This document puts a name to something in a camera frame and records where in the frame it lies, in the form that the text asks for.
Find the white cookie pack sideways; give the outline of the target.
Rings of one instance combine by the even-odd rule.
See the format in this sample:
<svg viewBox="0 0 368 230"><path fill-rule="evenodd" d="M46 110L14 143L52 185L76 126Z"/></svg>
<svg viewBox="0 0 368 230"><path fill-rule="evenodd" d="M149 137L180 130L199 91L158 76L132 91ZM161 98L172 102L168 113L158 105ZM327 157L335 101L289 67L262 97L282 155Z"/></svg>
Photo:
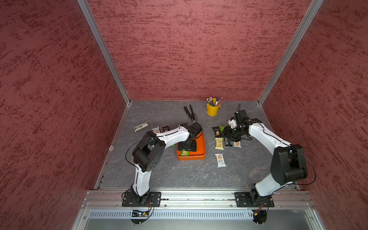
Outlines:
<svg viewBox="0 0 368 230"><path fill-rule="evenodd" d="M237 147L237 148L241 148L242 146L241 146L241 142L239 141L239 142L234 142L233 143L233 146L234 147Z"/></svg>

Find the green cookie pack bottom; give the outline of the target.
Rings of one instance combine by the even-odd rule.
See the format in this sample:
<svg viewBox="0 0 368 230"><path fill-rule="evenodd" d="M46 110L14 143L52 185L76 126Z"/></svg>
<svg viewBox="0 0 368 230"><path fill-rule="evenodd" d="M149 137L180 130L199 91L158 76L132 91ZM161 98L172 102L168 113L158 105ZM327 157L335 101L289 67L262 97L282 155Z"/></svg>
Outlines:
<svg viewBox="0 0 368 230"><path fill-rule="evenodd" d="M189 156L190 155L190 151L186 151L186 150L182 150L181 152L180 152L180 156Z"/></svg>

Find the orange storage box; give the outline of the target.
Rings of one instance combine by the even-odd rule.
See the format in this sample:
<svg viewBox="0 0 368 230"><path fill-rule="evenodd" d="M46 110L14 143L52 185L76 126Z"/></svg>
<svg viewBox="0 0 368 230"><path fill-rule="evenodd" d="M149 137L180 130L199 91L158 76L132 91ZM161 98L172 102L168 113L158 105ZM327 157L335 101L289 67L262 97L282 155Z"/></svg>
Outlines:
<svg viewBox="0 0 368 230"><path fill-rule="evenodd" d="M197 150L196 152L190 152L189 156L180 156L180 151L177 150L177 145L176 145L176 153L177 153L177 158L180 161L189 161L189 160L204 160L206 157L206 145L205 145L205 137L204 134L202 132L202 135L200 137L198 137L198 139L193 139L196 141L197 144Z"/></svg>

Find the cream cookie pack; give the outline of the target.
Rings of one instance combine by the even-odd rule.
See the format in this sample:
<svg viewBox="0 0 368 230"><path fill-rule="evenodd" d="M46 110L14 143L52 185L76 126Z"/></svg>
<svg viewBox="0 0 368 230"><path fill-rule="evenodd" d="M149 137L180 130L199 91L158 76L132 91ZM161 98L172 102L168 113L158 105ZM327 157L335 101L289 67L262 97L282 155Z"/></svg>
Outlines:
<svg viewBox="0 0 368 230"><path fill-rule="evenodd" d="M223 146L223 138L215 138L216 140L216 146L215 149L218 150L224 150L224 146Z"/></svg>

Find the black cookie pack top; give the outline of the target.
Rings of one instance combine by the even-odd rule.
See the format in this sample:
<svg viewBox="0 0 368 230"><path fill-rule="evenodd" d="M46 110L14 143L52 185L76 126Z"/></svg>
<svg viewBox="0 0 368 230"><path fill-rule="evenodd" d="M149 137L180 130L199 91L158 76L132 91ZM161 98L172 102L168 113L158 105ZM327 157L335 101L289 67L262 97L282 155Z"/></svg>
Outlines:
<svg viewBox="0 0 368 230"><path fill-rule="evenodd" d="M213 131L214 131L214 133L215 133L215 138L220 138L220 136L221 136L221 129L220 129L220 127L218 126L216 126L216 127L213 127L212 128L213 129Z"/></svg>

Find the white cookie pack bottom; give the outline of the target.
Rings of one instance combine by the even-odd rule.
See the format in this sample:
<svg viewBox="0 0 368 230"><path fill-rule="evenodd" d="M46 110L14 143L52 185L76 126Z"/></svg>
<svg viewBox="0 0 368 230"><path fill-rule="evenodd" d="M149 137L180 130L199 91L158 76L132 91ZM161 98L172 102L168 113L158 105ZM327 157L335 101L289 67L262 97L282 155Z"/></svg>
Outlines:
<svg viewBox="0 0 368 230"><path fill-rule="evenodd" d="M217 167L218 168L222 168L222 167L226 167L226 163L224 161L224 156L222 153L216 153L216 160L217 160Z"/></svg>

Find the white cookie pack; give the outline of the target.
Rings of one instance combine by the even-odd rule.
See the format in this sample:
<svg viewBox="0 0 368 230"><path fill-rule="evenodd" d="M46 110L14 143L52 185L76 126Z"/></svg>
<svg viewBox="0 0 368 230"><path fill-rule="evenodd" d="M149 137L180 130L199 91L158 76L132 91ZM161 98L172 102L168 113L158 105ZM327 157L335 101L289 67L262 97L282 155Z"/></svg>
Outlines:
<svg viewBox="0 0 368 230"><path fill-rule="evenodd" d="M158 126L158 127L153 128L153 129L152 129L152 131L153 131L153 133L154 133L154 134L161 133L161 131L160 131L160 127L159 127L159 126Z"/></svg>
<svg viewBox="0 0 368 230"><path fill-rule="evenodd" d="M224 161L224 156L222 153L216 153L216 160L217 160L217 167L218 168L222 168L222 167L226 167L226 163Z"/></svg>

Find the white cookie pack top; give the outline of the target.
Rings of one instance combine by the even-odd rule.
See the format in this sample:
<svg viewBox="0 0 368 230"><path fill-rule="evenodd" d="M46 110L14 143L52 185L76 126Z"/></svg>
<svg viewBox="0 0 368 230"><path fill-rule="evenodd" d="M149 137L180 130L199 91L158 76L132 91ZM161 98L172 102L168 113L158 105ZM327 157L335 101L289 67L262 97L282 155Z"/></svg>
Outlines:
<svg viewBox="0 0 368 230"><path fill-rule="evenodd" d="M153 129L152 129L152 131L153 131L153 133L154 133L154 134L161 133L161 131L160 131L160 127L159 127L159 126L158 126L158 127L153 128Z"/></svg>

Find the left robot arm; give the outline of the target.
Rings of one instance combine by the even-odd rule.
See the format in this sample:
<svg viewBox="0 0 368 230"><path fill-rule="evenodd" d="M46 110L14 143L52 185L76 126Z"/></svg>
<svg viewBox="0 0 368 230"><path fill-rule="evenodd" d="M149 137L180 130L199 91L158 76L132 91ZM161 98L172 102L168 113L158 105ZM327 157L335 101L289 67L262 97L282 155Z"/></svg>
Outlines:
<svg viewBox="0 0 368 230"><path fill-rule="evenodd" d="M150 176L153 168L160 162L164 150L177 143L192 144L202 133L199 123L180 124L176 129L155 134L148 131L132 152L135 165L135 179L132 189L137 197L143 197L150 190Z"/></svg>

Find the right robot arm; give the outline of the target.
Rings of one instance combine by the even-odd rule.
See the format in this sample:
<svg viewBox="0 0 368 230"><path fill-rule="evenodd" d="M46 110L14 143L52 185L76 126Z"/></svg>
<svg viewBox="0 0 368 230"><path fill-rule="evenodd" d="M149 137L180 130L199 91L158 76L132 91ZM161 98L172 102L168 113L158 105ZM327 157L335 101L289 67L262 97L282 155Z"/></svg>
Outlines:
<svg viewBox="0 0 368 230"><path fill-rule="evenodd" d="M270 203L274 192L308 177L308 169L304 149L301 145L293 145L257 120L236 121L231 118L223 130L223 136L233 142L239 142L242 136L256 139L263 144L272 155L270 173L262 181L252 186L246 196L247 204L261 206Z"/></svg>

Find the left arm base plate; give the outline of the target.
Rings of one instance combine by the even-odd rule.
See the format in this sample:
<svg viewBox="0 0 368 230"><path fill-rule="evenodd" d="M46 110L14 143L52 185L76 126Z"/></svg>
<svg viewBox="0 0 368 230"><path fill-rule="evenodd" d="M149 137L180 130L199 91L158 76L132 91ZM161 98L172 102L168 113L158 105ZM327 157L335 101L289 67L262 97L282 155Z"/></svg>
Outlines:
<svg viewBox="0 0 368 230"><path fill-rule="evenodd" d="M122 195L122 207L159 207L161 203L161 192L147 192L138 196L134 191L126 191Z"/></svg>

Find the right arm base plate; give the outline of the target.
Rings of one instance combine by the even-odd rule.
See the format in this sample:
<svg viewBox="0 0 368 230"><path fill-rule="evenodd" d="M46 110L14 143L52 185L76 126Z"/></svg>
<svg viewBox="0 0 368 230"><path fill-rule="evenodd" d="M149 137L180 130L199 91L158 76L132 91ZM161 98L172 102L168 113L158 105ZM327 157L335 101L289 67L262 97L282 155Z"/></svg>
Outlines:
<svg viewBox="0 0 368 230"><path fill-rule="evenodd" d="M235 202L238 208L273 208L275 206L272 196L260 196L253 192L235 192Z"/></svg>

